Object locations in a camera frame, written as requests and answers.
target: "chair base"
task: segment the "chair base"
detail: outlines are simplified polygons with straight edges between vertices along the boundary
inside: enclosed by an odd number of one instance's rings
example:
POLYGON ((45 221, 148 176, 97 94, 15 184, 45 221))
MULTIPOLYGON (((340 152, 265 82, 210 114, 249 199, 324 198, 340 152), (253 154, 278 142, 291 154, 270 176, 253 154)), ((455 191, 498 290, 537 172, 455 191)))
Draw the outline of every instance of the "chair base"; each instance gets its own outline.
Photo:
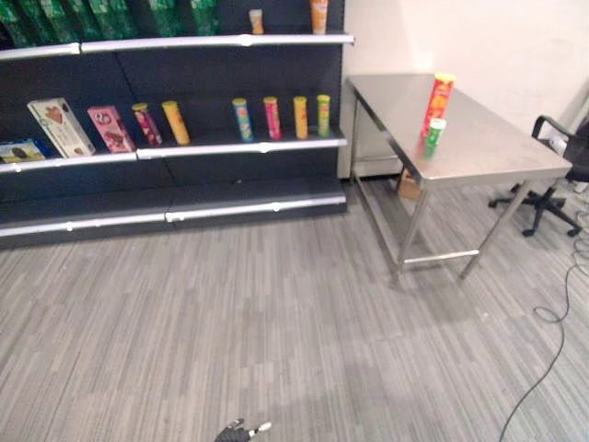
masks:
MULTIPOLYGON (((519 184, 516 184, 511 189, 511 192, 515 193, 518 190, 519 184)), ((527 193, 527 197, 522 201, 522 204, 533 205, 536 210, 536 216, 534 217, 534 225, 532 228, 528 228, 522 232, 525 237, 531 237, 536 233, 537 228, 540 225, 540 219, 542 219, 542 215, 545 211, 551 212, 565 223, 571 225, 572 229, 567 232, 567 235, 570 237, 576 237, 581 233, 581 226, 562 211, 562 207, 564 207, 566 200, 564 198, 552 198, 552 194, 555 191, 556 188, 553 186, 544 192, 543 195, 536 192, 527 193)), ((498 203, 510 203, 512 200, 513 198, 496 198, 489 202, 489 207, 495 208, 498 203)))

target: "dark shelving unit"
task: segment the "dark shelving unit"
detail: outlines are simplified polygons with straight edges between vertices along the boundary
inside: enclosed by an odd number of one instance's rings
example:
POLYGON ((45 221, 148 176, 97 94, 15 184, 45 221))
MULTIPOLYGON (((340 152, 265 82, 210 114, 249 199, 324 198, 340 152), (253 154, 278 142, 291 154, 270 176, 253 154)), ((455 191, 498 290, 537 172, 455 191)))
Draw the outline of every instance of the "dark shelving unit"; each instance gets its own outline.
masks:
MULTIPOLYGON (((326 35, 310 33, 308 2, 221 2, 221 35, 158 38, 140 0, 129 3, 142 38, 0 51, 0 137, 51 145, 27 110, 34 99, 64 97, 97 148, 92 157, 0 165, 0 245, 249 219, 338 213, 346 200, 337 179, 341 53, 353 36, 343 0, 329 3, 326 35), (264 9, 267 34, 248 32, 248 10, 264 9), (317 94, 331 95, 332 135, 318 137, 317 94), (279 100, 283 139, 267 135, 264 96, 279 100), (308 97, 310 136, 294 137, 292 97, 308 97), (256 135, 239 140, 231 100, 248 99, 256 135), (174 145, 160 108, 179 102, 191 135, 174 145), (143 140, 131 105, 148 103, 167 140, 161 147, 110 154, 87 108, 115 105, 135 142, 143 140)), ((187 33, 194 31, 180 8, 187 33)))

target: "electrical cord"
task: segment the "electrical cord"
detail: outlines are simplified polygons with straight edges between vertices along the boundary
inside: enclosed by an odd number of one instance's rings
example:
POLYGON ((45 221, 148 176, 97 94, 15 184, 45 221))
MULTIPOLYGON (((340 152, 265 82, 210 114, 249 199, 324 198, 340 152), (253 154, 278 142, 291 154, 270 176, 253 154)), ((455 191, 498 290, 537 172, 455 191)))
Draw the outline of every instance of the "electrical cord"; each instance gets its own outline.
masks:
POLYGON ((524 403, 525 399, 536 389, 538 385, 542 383, 542 381, 549 375, 550 371, 556 364, 557 360, 559 359, 560 355, 562 354, 562 349, 564 348, 564 340, 565 340, 565 331, 563 322, 566 317, 569 315, 571 311, 571 297, 569 295, 569 277, 571 273, 575 270, 579 270, 580 273, 584 274, 585 276, 589 276, 589 201, 581 198, 581 200, 587 204, 587 208, 585 210, 580 210, 577 212, 576 218, 579 225, 582 227, 582 231, 579 234, 580 237, 576 239, 573 243, 574 252, 572 253, 572 258, 574 260, 574 264, 569 267, 567 273, 564 276, 564 302, 565 302, 565 309, 562 316, 559 316, 555 313, 554 310, 544 306, 536 306, 534 307, 533 311, 534 314, 544 322, 549 324, 558 324, 560 329, 560 345, 559 349, 557 350, 556 354, 550 361, 550 364, 544 374, 525 392, 525 394, 521 397, 521 399, 517 402, 515 407, 507 417, 505 424, 503 425, 501 435, 499 437, 499 442, 503 441, 505 437, 505 432, 507 431, 507 427, 509 423, 512 421, 512 418, 515 415, 515 412, 519 409, 519 407, 524 403))

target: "chair armrest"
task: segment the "chair armrest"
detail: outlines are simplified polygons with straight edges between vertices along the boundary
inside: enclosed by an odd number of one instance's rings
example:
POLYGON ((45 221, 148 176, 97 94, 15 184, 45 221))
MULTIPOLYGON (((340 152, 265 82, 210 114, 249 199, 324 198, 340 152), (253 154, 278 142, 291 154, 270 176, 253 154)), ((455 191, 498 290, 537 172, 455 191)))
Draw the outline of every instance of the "chair armrest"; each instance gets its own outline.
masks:
POLYGON ((550 124, 563 135, 574 136, 568 130, 566 130, 562 124, 560 124, 553 118, 547 117, 546 115, 540 115, 539 117, 537 117, 536 122, 534 123, 534 130, 532 131, 532 136, 534 138, 537 139, 539 137, 540 130, 542 129, 542 124, 544 124, 544 122, 550 124))

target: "table top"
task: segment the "table top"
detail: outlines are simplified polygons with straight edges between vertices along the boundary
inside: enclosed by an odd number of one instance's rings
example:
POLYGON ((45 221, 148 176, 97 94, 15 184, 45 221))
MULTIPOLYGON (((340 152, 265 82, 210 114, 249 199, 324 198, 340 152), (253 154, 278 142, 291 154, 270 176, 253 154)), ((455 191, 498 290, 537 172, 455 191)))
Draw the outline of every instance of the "table top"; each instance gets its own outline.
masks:
POLYGON ((431 153, 420 137, 430 74, 351 76, 353 92, 423 189, 563 177, 564 158, 454 86, 431 153))

